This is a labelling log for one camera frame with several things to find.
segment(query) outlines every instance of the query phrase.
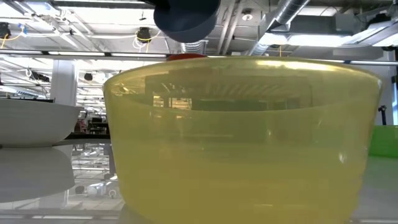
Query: translucent bowl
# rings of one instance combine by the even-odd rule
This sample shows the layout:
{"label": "translucent bowl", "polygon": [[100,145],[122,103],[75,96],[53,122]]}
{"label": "translucent bowl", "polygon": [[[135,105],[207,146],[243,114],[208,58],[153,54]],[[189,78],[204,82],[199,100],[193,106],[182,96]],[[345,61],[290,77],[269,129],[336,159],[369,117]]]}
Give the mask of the translucent bowl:
{"label": "translucent bowl", "polygon": [[152,223],[343,223],[381,82],[297,58],[130,70],[104,86],[121,193]]}

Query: ceiling duct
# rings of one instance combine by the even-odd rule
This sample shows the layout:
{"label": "ceiling duct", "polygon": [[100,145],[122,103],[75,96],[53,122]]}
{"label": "ceiling duct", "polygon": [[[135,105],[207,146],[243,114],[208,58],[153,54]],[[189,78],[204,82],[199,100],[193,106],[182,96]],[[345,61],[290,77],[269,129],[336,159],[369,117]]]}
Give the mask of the ceiling duct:
{"label": "ceiling duct", "polygon": [[183,53],[196,53],[205,54],[206,53],[206,41],[199,40],[193,43],[181,43],[181,50]]}
{"label": "ceiling duct", "polygon": [[259,28],[260,38],[247,55],[263,55],[268,48],[268,45],[262,44],[265,41],[266,32],[276,27],[290,24],[309,2],[310,0],[280,0],[277,9],[268,13],[262,19],[261,27]]}

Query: ceiling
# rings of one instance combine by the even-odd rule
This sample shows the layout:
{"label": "ceiling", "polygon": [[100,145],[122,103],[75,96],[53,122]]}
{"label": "ceiling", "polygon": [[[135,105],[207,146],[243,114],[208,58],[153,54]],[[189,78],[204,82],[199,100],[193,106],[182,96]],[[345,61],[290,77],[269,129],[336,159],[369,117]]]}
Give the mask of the ceiling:
{"label": "ceiling", "polygon": [[[161,33],[153,20],[153,7],[138,1],[116,3],[109,1],[52,1],[47,5],[43,2],[24,2],[36,14],[46,14],[40,19],[30,14],[21,14],[9,4],[10,1],[0,1],[0,22],[10,23],[11,37],[21,33],[20,26],[25,27],[24,34],[13,41],[6,41],[4,49],[19,50],[66,50],[78,52],[147,52],[155,54],[177,54],[182,51],[181,44]],[[218,19],[214,30],[205,38],[207,41],[206,54],[215,54],[224,26],[225,14],[233,0],[222,0]],[[257,28],[264,14],[277,7],[278,0],[242,0],[243,8],[251,9],[252,19],[245,21],[238,16],[233,39],[228,47],[227,54],[245,52],[249,50],[257,39]],[[331,17],[336,13],[359,13],[376,8],[390,6],[391,1],[320,1],[312,0],[304,7],[299,15]],[[61,10],[63,21],[57,16]],[[140,27],[150,27],[153,38],[148,45],[137,47],[134,44],[134,35]],[[299,47],[283,45],[279,48],[269,47],[266,54],[270,56],[294,56],[308,58],[342,58],[349,55],[352,59],[375,59],[382,54],[379,48],[362,47],[361,49],[336,49],[332,47]],[[77,60],[80,68],[79,85],[101,86],[107,78],[121,70],[150,65],[158,62],[133,62],[117,60]],[[52,59],[48,58],[0,58],[0,72],[3,83],[32,84],[42,83],[27,76],[26,69],[39,72],[51,78]],[[86,72],[96,74],[94,80],[84,80]],[[49,96],[50,87],[19,87],[38,95]],[[78,105],[95,105],[103,107],[101,88],[79,88]]]}

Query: pipe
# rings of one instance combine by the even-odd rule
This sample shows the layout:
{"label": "pipe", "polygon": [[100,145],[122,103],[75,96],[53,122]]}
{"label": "pipe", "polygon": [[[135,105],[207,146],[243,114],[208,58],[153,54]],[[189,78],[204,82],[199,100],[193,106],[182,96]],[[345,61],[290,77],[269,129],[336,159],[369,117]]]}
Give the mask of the pipe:
{"label": "pipe", "polygon": [[230,45],[231,40],[232,40],[232,36],[235,33],[235,28],[236,28],[236,24],[238,23],[239,15],[241,14],[242,9],[243,9],[242,1],[238,0],[237,4],[238,4],[238,8],[236,10],[236,15],[235,15],[234,21],[233,21],[233,23],[231,25],[231,28],[229,29],[228,37],[226,39],[226,43],[224,45],[224,49],[223,49],[223,53],[222,53],[223,55],[226,54],[226,52],[227,52],[227,50],[229,48],[229,45]]}
{"label": "pipe", "polygon": [[199,40],[194,43],[181,43],[181,49],[183,53],[205,53],[205,40]]}
{"label": "pipe", "polygon": [[74,48],[79,49],[78,45],[74,41],[72,41],[71,39],[69,39],[66,36],[60,35],[61,34],[60,31],[56,27],[54,27],[53,25],[48,24],[41,17],[36,15],[34,10],[29,5],[27,5],[26,2],[13,2],[13,1],[10,1],[10,0],[4,1],[4,2],[8,6],[13,8],[15,11],[21,13],[23,16],[25,15],[25,13],[29,13],[30,15],[32,15],[31,17],[33,18],[34,21],[37,21],[37,22],[39,22],[39,23],[41,23],[41,24],[43,24],[45,26],[51,27],[51,29],[53,30],[54,33],[59,35],[63,40],[65,40],[66,42],[68,42],[72,46],[74,46]]}
{"label": "pipe", "polygon": [[275,12],[275,20],[283,25],[292,22],[297,14],[306,6],[310,0],[281,0]]}
{"label": "pipe", "polygon": [[228,30],[229,22],[231,21],[232,18],[232,13],[234,12],[235,8],[235,1],[233,1],[227,8],[228,14],[226,15],[223,30],[221,31],[221,37],[220,40],[218,41],[218,46],[217,46],[217,54],[220,54],[221,52],[221,47],[223,46],[226,31]]}
{"label": "pipe", "polygon": [[310,0],[280,0],[275,11],[272,11],[273,17],[267,18],[265,23],[265,30],[263,34],[260,34],[259,40],[253,46],[253,48],[246,55],[257,55],[261,56],[268,49],[268,45],[262,44],[265,33],[268,30],[279,27],[281,25],[289,24],[297,16],[297,14],[310,2]]}

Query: ceiling light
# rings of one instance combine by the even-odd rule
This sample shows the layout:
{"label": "ceiling light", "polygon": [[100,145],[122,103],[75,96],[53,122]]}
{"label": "ceiling light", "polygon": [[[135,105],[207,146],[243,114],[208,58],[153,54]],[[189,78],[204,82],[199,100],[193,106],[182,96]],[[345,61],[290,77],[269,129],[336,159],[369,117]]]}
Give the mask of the ceiling light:
{"label": "ceiling light", "polygon": [[252,11],[251,9],[243,9],[242,10],[242,14],[243,14],[242,19],[244,21],[249,21],[249,20],[253,19],[253,15],[251,14],[251,11]]}
{"label": "ceiling light", "polygon": [[324,60],[324,59],[310,59],[310,60],[318,60],[318,61],[322,61],[322,62],[344,63],[344,60]]}
{"label": "ceiling light", "polygon": [[385,66],[396,66],[396,62],[378,62],[378,61],[351,61],[353,65],[385,65]]}
{"label": "ceiling light", "polygon": [[102,52],[49,52],[50,55],[105,56]]}
{"label": "ceiling light", "polygon": [[13,89],[13,87],[8,87],[4,85],[0,85],[0,91],[5,93],[17,93],[17,90]]}
{"label": "ceiling light", "polygon": [[158,57],[166,58],[166,54],[130,54],[130,53],[112,53],[115,57]]}
{"label": "ceiling light", "polygon": [[[76,0],[54,0],[54,1],[70,1],[70,2],[76,2]],[[112,1],[112,0],[84,0],[82,2],[101,2],[101,3],[131,3],[131,4],[146,4],[145,2],[141,1],[128,1],[128,0],[117,0],[117,1]]]}
{"label": "ceiling light", "polygon": [[0,50],[0,54],[42,54],[38,50]]}
{"label": "ceiling light", "polygon": [[293,35],[287,41],[289,45],[309,47],[337,47],[345,42],[339,35]]}
{"label": "ceiling light", "polygon": [[263,45],[285,45],[287,39],[284,35],[265,33],[259,40],[259,44]]}
{"label": "ceiling light", "polygon": [[34,215],[32,218],[43,219],[92,219],[92,216],[74,216],[74,215]]}

